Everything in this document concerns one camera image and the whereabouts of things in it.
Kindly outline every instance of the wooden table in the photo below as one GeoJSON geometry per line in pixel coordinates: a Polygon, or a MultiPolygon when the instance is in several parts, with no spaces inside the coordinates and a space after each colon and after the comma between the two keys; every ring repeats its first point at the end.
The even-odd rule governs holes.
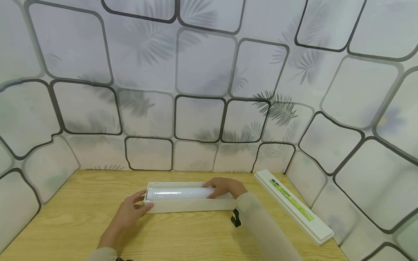
{"type": "MultiPolygon", "coordinates": [[[[86,260],[128,195],[150,181],[242,181],[266,207],[304,260],[347,260],[333,240],[317,247],[250,173],[83,170],[74,174],[2,253],[0,260],[86,260]]],[[[300,200],[289,180],[276,177],[300,200]]],[[[121,237],[125,259],[262,260],[254,239],[230,221],[232,211],[148,214],[121,237]]]]}

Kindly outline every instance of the wallpaper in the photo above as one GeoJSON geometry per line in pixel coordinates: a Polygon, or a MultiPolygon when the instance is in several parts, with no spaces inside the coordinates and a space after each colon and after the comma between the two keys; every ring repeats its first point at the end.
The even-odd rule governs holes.
{"type": "Polygon", "coordinates": [[[79,169],[268,169],[349,260],[417,260],[417,13],[416,0],[1,1],[0,252],[79,169]]]}

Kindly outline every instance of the left hand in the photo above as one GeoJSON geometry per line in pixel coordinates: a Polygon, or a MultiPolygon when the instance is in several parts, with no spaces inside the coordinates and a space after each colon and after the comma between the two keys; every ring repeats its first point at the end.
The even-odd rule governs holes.
{"type": "Polygon", "coordinates": [[[99,245],[97,246],[98,249],[102,247],[116,249],[120,234],[153,208],[154,203],[148,203],[146,205],[136,204],[137,202],[144,200],[143,195],[145,192],[147,192],[147,190],[136,192],[132,196],[127,197],[122,204],[120,204],[120,207],[109,226],[100,237],[99,245]]]}
{"type": "Polygon", "coordinates": [[[144,200],[144,194],[147,190],[141,190],[135,194],[127,197],[117,210],[115,216],[110,222],[110,226],[117,230],[125,230],[133,225],[140,217],[145,215],[150,209],[153,208],[154,203],[136,204],[139,201],[144,200]]]}

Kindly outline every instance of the beige sleeve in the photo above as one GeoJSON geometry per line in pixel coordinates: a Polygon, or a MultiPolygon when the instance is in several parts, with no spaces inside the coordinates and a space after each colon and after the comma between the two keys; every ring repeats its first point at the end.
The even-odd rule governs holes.
{"type": "Polygon", "coordinates": [[[87,261],[115,261],[116,259],[116,250],[110,247],[96,249],[89,257],[87,257],[87,261]]]}
{"type": "Polygon", "coordinates": [[[237,198],[236,205],[241,224],[255,238],[265,260],[302,260],[292,243],[253,194],[242,194],[237,198]]]}

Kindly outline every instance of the green label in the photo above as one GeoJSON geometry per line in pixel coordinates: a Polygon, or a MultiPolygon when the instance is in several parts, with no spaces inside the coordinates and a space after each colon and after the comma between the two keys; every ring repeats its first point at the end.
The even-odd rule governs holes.
{"type": "Polygon", "coordinates": [[[286,192],[286,190],[279,185],[279,183],[277,183],[275,180],[269,180],[271,184],[273,184],[273,186],[275,188],[277,188],[278,191],[280,191],[280,193],[282,193],[283,196],[285,196],[285,198],[287,198],[287,200],[297,209],[299,210],[299,212],[308,220],[308,221],[312,221],[314,220],[314,217],[311,216],[294,198],[292,198],[292,196],[289,195],[289,193],[286,192]]]}

